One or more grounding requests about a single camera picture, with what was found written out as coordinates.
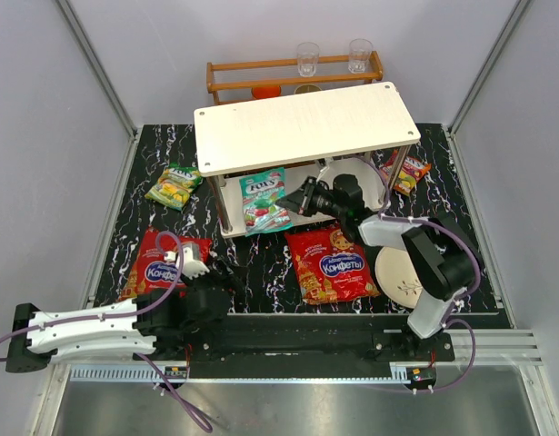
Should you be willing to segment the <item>teal Fox's mint candy bag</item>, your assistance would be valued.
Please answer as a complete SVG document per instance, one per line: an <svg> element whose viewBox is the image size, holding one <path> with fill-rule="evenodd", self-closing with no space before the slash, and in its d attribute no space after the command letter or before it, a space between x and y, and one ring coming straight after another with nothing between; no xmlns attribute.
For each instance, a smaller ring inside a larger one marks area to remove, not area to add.
<svg viewBox="0 0 559 436"><path fill-rule="evenodd" d="M247 236L282 232L292 227L289 212L277 204L285 196L283 167L249 174L239 184Z"/></svg>

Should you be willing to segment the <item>green yellow Fox's candy bag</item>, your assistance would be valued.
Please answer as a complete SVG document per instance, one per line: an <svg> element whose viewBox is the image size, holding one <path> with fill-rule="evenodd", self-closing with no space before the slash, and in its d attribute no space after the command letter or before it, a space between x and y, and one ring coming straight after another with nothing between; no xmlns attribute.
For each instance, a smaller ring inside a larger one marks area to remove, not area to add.
<svg viewBox="0 0 559 436"><path fill-rule="evenodd" d="M145 194L145 199L181 212L202 181L197 168L171 163Z"/></svg>

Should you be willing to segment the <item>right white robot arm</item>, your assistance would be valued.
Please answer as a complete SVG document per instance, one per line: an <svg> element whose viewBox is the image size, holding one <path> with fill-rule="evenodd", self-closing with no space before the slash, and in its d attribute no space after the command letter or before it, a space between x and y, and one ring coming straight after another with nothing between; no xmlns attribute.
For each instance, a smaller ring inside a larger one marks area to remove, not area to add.
<svg viewBox="0 0 559 436"><path fill-rule="evenodd" d="M352 243L405 251L423 286L407 320L421 340L441 331L456 299L480 284L479 254L449 213L411 218L375 212L364 204L363 190L351 174L339 174L331 184L309 176L277 204L301 216L321 213L336 219Z"/></svg>

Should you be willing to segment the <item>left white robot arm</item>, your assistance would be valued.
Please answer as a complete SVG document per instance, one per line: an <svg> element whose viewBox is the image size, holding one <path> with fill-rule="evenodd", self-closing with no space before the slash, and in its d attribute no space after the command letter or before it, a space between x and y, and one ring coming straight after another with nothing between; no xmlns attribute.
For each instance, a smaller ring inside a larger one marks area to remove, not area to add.
<svg viewBox="0 0 559 436"><path fill-rule="evenodd" d="M174 270L170 285L133 299L72 312L17 305L6 371L38 372L51 363L90 357L170 360L186 353L185 337L220 323L245 284L218 258L203 263L168 253L165 264Z"/></svg>

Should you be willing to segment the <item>white two-tier shelf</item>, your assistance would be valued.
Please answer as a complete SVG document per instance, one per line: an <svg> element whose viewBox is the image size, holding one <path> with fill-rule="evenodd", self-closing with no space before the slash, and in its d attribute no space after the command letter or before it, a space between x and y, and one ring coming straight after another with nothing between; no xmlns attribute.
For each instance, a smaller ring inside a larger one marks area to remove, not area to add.
<svg viewBox="0 0 559 436"><path fill-rule="evenodd" d="M198 170L213 190L224 238L245 235L244 173L283 167L287 192L308 176L331 183L351 173L377 211L385 189L369 158L386 149L406 153L421 139L391 82L199 108L194 122ZM316 161L326 157L333 161L319 176Z"/></svg>

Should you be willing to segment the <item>left red Konfety candy bag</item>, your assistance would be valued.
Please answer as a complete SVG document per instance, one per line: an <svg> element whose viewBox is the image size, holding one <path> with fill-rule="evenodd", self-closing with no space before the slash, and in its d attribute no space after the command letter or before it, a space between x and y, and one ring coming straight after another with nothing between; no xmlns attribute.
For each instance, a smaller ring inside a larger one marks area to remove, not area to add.
<svg viewBox="0 0 559 436"><path fill-rule="evenodd" d="M147 294L154 289L167 289L173 282L177 267L167 263L164 256L156 248L156 237L160 233L154 227L148 227L141 241L137 257L130 270L125 287L119 294L118 301L135 298ZM213 241L205 238L194 238L178 235L181 244L194 244L199 252L199 259L205 263L210 256ZM170 237L161 240L166 251L177 253L177 246Z"/></svg>

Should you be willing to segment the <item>red konfety candy bag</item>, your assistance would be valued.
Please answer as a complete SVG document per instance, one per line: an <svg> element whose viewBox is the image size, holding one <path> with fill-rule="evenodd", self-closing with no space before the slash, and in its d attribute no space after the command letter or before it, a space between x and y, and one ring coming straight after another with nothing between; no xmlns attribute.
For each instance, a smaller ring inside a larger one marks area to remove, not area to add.
<svg viewBox="0 0 559 436"><path fill-rule="evenodd" d="M348 241L340 227L289 233L286 240L304 302L350 302L380 294L364 249Z"/></svg>
<svg viewBox="0 0 559 436"><path fill-rule="evenodd" d="M119 294L118 301L135 298L147 294L154 289L167 289L173 282L177 267L167 263L164 256L156 248L156 237L160 233L154 227L148 227L141 241L137 257L130 270L125 287ZM181 244L194 244L199 252L199 259L205 263L210 256L213 241L205 238L194 238L178 235ZM166 251L177 253L177 246L170 237L161 240Z"/></svg>

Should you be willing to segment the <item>right red Konfety candy bag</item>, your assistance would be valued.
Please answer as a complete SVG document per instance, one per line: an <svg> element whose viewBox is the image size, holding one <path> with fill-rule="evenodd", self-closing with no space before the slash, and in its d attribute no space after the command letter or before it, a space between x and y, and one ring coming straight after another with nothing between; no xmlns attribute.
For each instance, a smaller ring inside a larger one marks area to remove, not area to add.
<svg viewBox="0 0 559 436"><path fill-rule="evenodd" d="M348 241L340 227L289 233L286 240L304 302L350 302L380 294L364 249Z"/></svg>

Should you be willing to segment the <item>orange Fox's candy bag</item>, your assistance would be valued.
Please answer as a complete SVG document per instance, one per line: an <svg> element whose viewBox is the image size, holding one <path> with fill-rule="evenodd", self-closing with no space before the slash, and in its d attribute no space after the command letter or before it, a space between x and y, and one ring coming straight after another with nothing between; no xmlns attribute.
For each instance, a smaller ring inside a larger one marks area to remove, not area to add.
<svg viewBox="0 0 559 436"><path fill-rule="evenodd" d="M379 171L386 182L388 182L397 155L398 151L394 150L389 159L379 167ZM417 184L430 172L431 168L432 165L429 163L424 163L412 156L406 156L395 179L394 190L404 196L409 196Z"/></svg>

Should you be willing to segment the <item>black marble mat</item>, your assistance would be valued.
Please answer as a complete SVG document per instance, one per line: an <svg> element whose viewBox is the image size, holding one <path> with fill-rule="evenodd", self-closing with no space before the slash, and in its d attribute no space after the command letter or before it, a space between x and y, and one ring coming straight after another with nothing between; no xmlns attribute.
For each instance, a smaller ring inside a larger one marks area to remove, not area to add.
<svg viewBox="0 0 559 436"><path fill-rule="evenodd" d="M414 191L394 193L388 214L433 216L451 214L472 243L478 238L454 163L440 124L419 124L421 140L410 155L432 166ZM280 233L225 239L220 234L215 199L208 183L201 183L182 211L169 209L145 195L170 163L196 164L195 132L190 124L153 124L141 132L94 304L116 302L125 289L145 231L154 228L180 236L204 238L211 249L240 273L245 295L235 303L237 312L252 313L401 313L385 296L352 302L312 305L303 302L287 240Z"/></svg>

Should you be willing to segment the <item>orange round object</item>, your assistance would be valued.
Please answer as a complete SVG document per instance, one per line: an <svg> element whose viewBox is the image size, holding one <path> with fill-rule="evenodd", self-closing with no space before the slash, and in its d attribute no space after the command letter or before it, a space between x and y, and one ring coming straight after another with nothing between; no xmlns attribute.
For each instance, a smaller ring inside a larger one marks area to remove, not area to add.
<svg viewBox="0 0 559 436"><path fill-rule="evenodd" d="M252 97L255 100L275 98L280 96L282 88L279 85L256 86L251 90Z"/></svg>

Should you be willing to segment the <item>left clear drinking glass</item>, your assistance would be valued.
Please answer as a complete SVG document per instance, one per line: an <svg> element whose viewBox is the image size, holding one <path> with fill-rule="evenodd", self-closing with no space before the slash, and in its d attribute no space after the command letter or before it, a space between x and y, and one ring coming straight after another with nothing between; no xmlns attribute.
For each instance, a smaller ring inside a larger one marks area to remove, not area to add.
<svg viewBox="0 0 559 436"><path fill-rule="evenodd" d="M296 48L297 70L301 77L312 77L316 73L320 48L312 42L304 42Z"/></svg>

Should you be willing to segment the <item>brown wooden rack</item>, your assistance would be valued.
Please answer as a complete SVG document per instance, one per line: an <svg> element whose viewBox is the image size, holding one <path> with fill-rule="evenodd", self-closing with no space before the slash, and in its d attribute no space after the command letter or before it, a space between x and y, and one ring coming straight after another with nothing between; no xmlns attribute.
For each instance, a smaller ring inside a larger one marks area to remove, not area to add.
<svg viewBox="0 0 559 436"><path fill-rule="evenodd" d="M348 70L347 55L320 56L315 74L303 77L298 72L295 58L265 60L241 63L206 65L206 90L212 96L214 104L233 104L253 99L224 99L221 92L251 90L256 87L280 86L282 89L305 84L341 84L362 82L370 84L384 79L384 66L379 54L369 54L367 66L363 73L351 73Z"/></svg>

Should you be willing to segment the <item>right clear drinking glass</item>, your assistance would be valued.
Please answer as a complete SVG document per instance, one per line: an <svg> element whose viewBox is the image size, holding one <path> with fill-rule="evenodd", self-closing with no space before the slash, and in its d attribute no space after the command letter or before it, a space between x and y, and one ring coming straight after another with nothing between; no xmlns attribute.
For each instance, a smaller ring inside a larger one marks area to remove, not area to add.
<svg viewBox="0 0 559 436"><path fill-rule="evenodd" d="M348 71L352 74L363 74L369 63L373 45L369 40L357 38L349 44Z"/></svg>

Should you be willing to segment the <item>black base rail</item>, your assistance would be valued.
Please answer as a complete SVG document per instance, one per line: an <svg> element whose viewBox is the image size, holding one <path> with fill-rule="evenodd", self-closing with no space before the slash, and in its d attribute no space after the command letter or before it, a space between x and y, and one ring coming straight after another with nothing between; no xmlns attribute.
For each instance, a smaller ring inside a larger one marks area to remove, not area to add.
<svg viewBox="0 0 559 436"><path fill-rule="evenodd" d="M216 320L149 313L134 327L154 335L155 360L189 360L192 379L217 382L383 379L393 363L455 359L451 337L421 340L404 315L228 314Z"/></svg>

